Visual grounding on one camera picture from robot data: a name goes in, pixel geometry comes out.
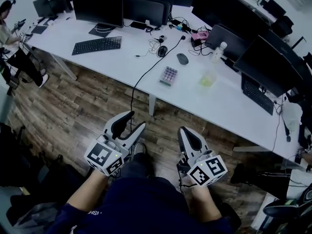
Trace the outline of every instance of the water bottle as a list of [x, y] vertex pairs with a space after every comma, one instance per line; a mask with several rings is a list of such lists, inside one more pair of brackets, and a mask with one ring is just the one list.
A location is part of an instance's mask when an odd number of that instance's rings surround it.
[[215, 52], [214, 52], [213, 56], [211, 57], [212, 63], [217, 63], [219, 61], [219, 59], [223, 55], [224, 50], [227, 46], [228, 45], [226, 44], [226, 42], [222, 42], [221, 45], [215, 49]]

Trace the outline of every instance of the navy shirt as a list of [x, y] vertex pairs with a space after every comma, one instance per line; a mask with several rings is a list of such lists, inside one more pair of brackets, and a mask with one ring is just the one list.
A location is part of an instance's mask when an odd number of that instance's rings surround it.
[[226, 219], [199, 223], [189, 215], [183, 195], [148, 178], [121, 178], [108, 190], [103, 205], [89, 213], [69, 204], [59, 211], [46, 234], [230, 234]]

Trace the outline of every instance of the desk leg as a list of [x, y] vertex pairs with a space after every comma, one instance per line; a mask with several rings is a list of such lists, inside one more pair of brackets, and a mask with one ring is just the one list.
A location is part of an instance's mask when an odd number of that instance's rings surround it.
[[67, 67], [67, 65], [65, 64], [65, 62], [58, 56], [52, 55], [52, 57], [54, 58], [54, 60], [57, 61], [57, 63], [62, 67], [62, 69], [64, 69], [64, 71], [73, 79], [73, 80], [77, 80], [77, 76], [75, 76], [75, 74], [69, 69], [69, 67]]
[[155, 104], [156, 104], [156, 97], [150, 94], [149, 112], [148, 112], [150, 116], [154, 115]]
[[31, 49], [31, 47], [27, 43], [24, 43], [24, 46], [40, 63], [42, 63], [42, 60], [36, 55], [36, 53]]
[[234, 147], [235, 152], [270, 152], [261, 146], [244, 146], [244, 147]]

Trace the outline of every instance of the yellow liquid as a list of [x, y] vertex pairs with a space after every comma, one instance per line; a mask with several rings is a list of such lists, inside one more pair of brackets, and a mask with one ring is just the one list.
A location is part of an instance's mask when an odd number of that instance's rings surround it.
[[214, 82], [207, 76], [202, 76], [199, 81], [199, 84], [205, 87], [210, 87]]

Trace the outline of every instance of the person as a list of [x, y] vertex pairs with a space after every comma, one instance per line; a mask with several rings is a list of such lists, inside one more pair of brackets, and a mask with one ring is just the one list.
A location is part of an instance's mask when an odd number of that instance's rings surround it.
[[48, 80], [49, 76], [45, 74], [45, 69], [38, 71], [32, 61], [27, 55], [16, 46], [18, 42], [22, 41], [21, 37], [14, 37], [5, 23], [5, 19], [8, 17], [12, 4], [9, 0], [6, 0], [0, 6], [0, 43], [11, 47], [11, 52], [8, 55], [7, 63], [24, 71], [38, 87], [42, 87]]
[[208, 187], [192, 188], [197, 219], [192, 218], [184, 196], [168, 180], [148, 177], [152, 166], [144, 144], [138, 143], [134, 152], [133, 161], [121, 168], [120, 178], [112, 183], [99, 207], [95, 208], [108, 177], [94, 170], [45, 234], [232, 233]]

